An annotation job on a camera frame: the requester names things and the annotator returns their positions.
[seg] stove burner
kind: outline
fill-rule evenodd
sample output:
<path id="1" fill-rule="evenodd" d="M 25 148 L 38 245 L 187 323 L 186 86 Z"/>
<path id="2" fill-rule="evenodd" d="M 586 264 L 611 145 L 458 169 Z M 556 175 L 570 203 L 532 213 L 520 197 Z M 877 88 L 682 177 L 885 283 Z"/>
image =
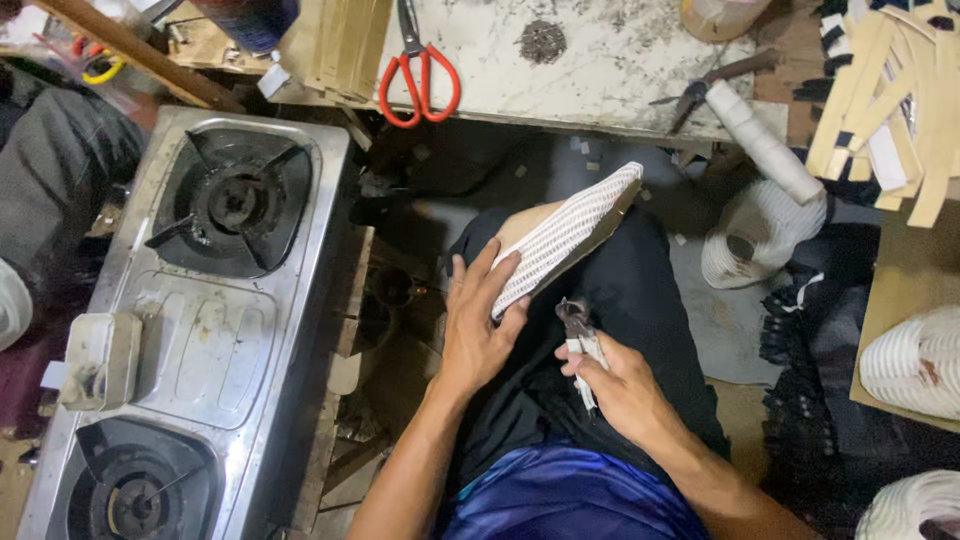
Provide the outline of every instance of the stove burner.
<path id="1" fill-rule="evenodd" d="M 122 538 L 147 538 L 166 523 L 169 503 L 161 486 L 147 478 L 133 478 L 110 493 L 107 520 Z"/>
<path id="2" fill-rule="evenodd" d="M 213 222 L 233 233 L 240 233 L 258 223 L 267 205 L 266 185 L 246 175 L 214 185 L 207 202 Z"/>
<path id="3" fill-rule="evenodd" d="M 109 418 L 77 430 L 86 470 L 67 506 L 67 537 L 186 540 L 205 537 L 216 492 L 199 443 Z"/>
<path id="4" fill-rule="evenodd" d="M 262 276 L 286 258 L 311 179 L 309 151 L 285 136 L 187 132 L 144 245 L 190 270 Z"/>

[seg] stainless steel stove top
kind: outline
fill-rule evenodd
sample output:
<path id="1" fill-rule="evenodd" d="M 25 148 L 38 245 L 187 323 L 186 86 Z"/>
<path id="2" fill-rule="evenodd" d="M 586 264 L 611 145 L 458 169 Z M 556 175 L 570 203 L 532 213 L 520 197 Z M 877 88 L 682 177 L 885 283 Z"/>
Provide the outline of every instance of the stainless steel stove top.
<path id="1" fill-rule="evenodd" d="M 285 258 L 252 279 L 186 270 L 144 246 L 187 132 L 244 130 L 286 137 L 310 160 L 309 191 Z M 86 470 L 75 432 L 119 417 L 202 443 L 216 462 L 217 494 L 203 537 L 240 538 L 270 499 L 264 470 L 289 368 L 314 351 L 324 265 L 349 137 L 327 127 L 179 107 L 162 108 L 88 312 L 130 311 L 144 323 L 137 388 L 109 412 L 58 408 L 46 434 L 17 538 L 72 538 L 66 507 Z"/>

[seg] red-handled scissors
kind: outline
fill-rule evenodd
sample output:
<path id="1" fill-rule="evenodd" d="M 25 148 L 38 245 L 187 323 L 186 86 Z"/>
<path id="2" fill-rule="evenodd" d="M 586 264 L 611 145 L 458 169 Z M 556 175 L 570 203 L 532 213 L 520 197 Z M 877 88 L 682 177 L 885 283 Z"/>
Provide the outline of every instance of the red-handled scissors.
<path id="1" fill-rule="evenodd" d="M 417 16 L 414 13 L 413 0 L 396 0 L 397 18 L 400 21 L 400 31 L 403 33 L 403 54 L 393 57 L 387 70 L 380 79 L 380 108 L 383 115 L 391 124 L 399 128 L 412 128 L 420 123 L 420 118 L 426 117 L 431 122 L 442 122 L 457 108 L 460 103 L 460 77 L 457 70 L 440 54 L 440 51 L 430 43 L 424 47 L 420 44 L 420 30 L 417 28 Z M 420 95 L 417 93 L 417 84 L 414 83 L 413 73 L 410 72 L 410 59 L 420 57 Z M 439 114 L 430 111 L 430 59 L 434 58 L 450 74 L 453 83 L 453 97 L 446 109 Z M 387 90 L 393 81 L 396 69 L 403 71 L 403 79 L 410 90 L 410 101 L 413 102 L 414 115 L 409 120 L 400 120 L 396 117 L 390 104 L 387 103 Z"/>

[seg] hand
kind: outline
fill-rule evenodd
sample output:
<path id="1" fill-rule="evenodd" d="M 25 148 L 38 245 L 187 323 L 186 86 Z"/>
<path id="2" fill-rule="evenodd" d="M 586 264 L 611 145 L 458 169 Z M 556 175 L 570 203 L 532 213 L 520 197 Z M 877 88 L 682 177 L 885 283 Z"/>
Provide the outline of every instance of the hand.
<path id="1" fill-rule="evenodd" d="M 666 442 L 686 431 L 677 411 L 663 397 L 643 355 L 604 332 L 598 331 L 597 337 L 610 364 L 609 372 L 590 356 L 571 353 L 565 343 L 554 355 L 566 360 L 560 368 L 564 375 L 579 375 L 590 385 L 610 425 L 648 452 L 651 445 Z"/>
<path id="2" fill-rule="evenodd" d="M 500 242 L 491 239 L 467 270 L 464 258 L 453 256 L 453 280 L 446 297 L 444 357 L 436 380 L 455 393 L 470 397 L 500 371 L 527 323 L 530 298 L 514 302 L 493 327 L 493 302 L 520 264 L 514 251 L 491 270 Z"/>

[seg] white fabric roll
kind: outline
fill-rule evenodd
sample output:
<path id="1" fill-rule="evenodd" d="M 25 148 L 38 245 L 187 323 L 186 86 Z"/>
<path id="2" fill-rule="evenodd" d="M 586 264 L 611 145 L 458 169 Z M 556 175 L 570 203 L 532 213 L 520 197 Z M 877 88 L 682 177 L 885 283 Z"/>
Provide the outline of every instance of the white fabric roll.
<path id="1" fill-rule="evenodd" d="M 884 486 L 860 518 L 856 540 L 924 540 L 927 520 L 960 520 L 960 473 L 930 471 Z"/>
<path id="2" fill-rule="evenodd" d="M 875 339 L 860 358 L 860 382 L 890 404 L 960 420 L 960 307 L 940 307 Z"/>
<path id="3" fill-rule="evenodd" d="M 764 280 L 793 257 L 797 244 L 815 236 L 826 218 L 823 195 L 798 205 L 772 180 L 750 184 L 727 203 L 720 223 L 707 234 L 700 264 L 704 279 L 720 289 Z M 731 253 L 729 236 L 746 240 L 753 256 Z"/>
<path id="4" fill-rule="evenodd" d="M 642 174 L 642 165 L 627 163 L 599 184 L 575 193 L 516 244 L 502 250 L 494 267 L 517 250 L 523 259 L 493 303 L 493 319 L 498 320 L 510 304 L 534 290 L 550 270 L 586 240 L 620 194 Z"/>
<path id="5" fill-rule="evenodd" d="M 0 351 L 20 339 L 33 318 L 30 290 L 16 270 L 0 258 Z"/>
<path id="6" fill-rule="evenodd" d="M 767 130 L 754 110 L 726 81 L 717 81 L 707 91 L 707 105 L 756 163 L 760 173 L 776 181 L 794 201 L 803 204 L 823 194 L 824 186 Z"/>

